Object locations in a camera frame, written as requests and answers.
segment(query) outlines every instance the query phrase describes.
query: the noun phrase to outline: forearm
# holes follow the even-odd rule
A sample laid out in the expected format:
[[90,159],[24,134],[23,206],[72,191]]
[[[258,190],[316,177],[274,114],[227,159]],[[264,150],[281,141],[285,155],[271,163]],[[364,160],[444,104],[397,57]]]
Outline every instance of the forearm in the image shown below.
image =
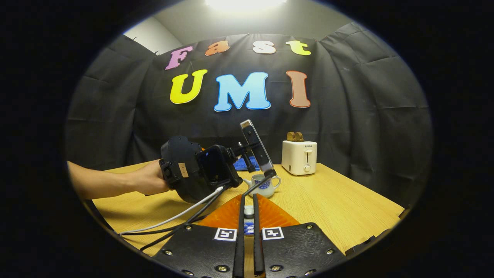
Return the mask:
[[84,199],[114,197],[135,191],[129,174],[116,174],[87,169],[67,161],[76,192]]

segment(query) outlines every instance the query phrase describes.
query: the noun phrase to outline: black border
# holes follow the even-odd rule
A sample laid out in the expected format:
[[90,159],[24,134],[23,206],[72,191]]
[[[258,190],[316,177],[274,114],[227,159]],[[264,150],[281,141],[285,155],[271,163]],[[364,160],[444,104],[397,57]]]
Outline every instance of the black border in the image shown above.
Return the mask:
[[[43,277],[176,276],[115,240],[70,187],[63,154],[69,98],[99,49],[153,11],[176,1],[39,1],[6,6],[2,105],[7,130],[5,225],[8,273]],[[429,101],[435,141],[426,191],[407,217],[363,255],[331,275],[460,276],[480,273],[489,232],[486,172],[490,9],[481,3],[336,0],[408,63]]]

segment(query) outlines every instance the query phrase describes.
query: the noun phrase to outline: orange fan-shaped piece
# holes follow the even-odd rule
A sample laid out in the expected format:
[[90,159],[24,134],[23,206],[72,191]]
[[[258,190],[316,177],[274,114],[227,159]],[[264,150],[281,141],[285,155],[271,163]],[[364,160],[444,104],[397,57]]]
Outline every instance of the orange fan-shaped piece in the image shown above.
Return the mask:
[[199,225],[214,228],[238,229],[241,197],[242,195],[233,197],[230,201],[224,203],[206,216],[206,218],[202,219]]
[[[290,214],[281,209],[272,201],[268,200],[266,197],[259,194],[256,195],[259,205],[259,222],[261,229],[269,227],[287,227],[300,224]],[[211,212],[206,218],[199,222],[199,225],[214,228],[221,227],[238,229],[241,197],[241,195],[235,196]]]
[[259,205],[259,227],[261,229],[270,227],[288,227],[300,224],[290,214],[268,200],[268,198],[260,194],[256,194],[256,196]]

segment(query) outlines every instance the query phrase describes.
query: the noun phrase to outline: white cable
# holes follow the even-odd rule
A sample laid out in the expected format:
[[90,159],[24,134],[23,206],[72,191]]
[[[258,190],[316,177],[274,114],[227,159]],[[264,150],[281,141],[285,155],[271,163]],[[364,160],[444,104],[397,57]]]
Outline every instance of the white cable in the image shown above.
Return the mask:
[[216,194],[218,194],[218,193],[219,193],[222,189],[223,189],[223,187],[222,187],[222,186],[218,187],[218,188],[217,188],[217,189],[216,189],[213,193],[209,194],[206,198],[202,199],[201,201],[197,202],[196,204],[194,204],[194,205],[193,205],[193,206],[191,206],[190,208],[188,208],[188,209],[186,209],[186,210],[182,211],[181,213],[179,213],[179,214],[177,214],[177,215],[173,216],[173,217],[172,217],[172,218],[170,218],[170,219],[167,219],[167,220],[165,220],[165,221],[163,221],[163,222],[161,222],[161,223],[158,223],[158,224],[156,224],[156,225],[152,225],[152,226],[147,227],[147,228],[142,228],[142,229],[132,230],[132,231],[124,231],[124,232],[121,232],[119,235],[120,235],[120,236],[122,236],[122,235],[124,235],[124,234],[126,234],[126,233],[130,233],[130,232],[141,232],[141,231],[150,230],[150,229],[152,229],[152,228],[156,228],[156,227],[161,226],[161,225],[163,225],[163,224],[166,224],[166,223],[168,223],[168,222],[170,222],[170,221],[172,221],[172,220],[175,220],[175,219],[179,218],[180,216],[182,216],[182,215],[186,214],[187,212],[189,212],[191,209],[194,209],[194,208],[196,208],[197,206],[199,206],[200,204],[202,204],[202,203],[206,202],[208,199],[210,199],[211,197],[213,197],[213,196],[215,196]]

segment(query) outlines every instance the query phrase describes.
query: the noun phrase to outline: ceiling light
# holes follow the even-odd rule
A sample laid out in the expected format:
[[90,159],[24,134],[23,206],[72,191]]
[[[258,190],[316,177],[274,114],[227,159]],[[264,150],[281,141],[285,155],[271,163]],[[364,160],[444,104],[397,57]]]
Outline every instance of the ceiling light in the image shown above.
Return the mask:
[[278,6],[287,0],[206,0],[206,5],[223,10],[255,10]]

